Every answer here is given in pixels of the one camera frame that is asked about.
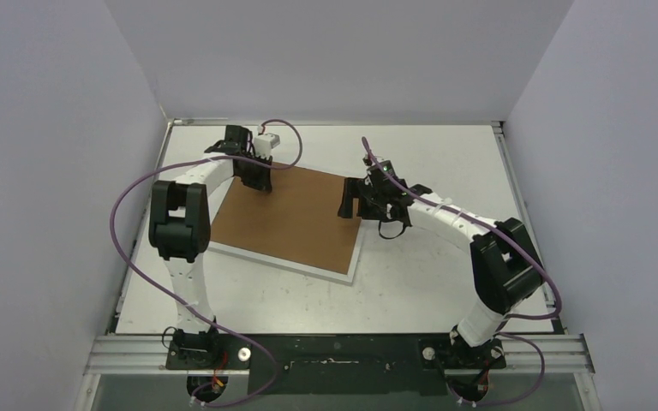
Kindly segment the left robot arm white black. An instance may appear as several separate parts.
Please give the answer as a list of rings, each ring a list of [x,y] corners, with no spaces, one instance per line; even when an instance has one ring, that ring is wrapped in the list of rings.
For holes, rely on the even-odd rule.
[[[254,190],[271,192],[272,151],[279,143],[276,134],[265,130],[253,133],[228,125],[224,138],[183,174],[152,186],[148,240],[164,261],[177,296],[170,351],[179,360],[207,369],[224,358],[204,273],[211,239],[209,196],[234,178]]]

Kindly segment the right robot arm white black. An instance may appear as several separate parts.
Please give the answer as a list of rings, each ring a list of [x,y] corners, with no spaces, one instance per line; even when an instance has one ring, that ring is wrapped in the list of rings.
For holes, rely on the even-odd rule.
[[[496,334],[513,311],[544,283],[537,254],[523,223],[462,211],[422,184],[393,182],[392,163],[369,165],[363,178],[344,179],[341,218],[379,224],[400,222],[449,241],[471,259],[476,293],[470,311],[449,333],[449,357],[458,368],[479,367],[499,358]]]

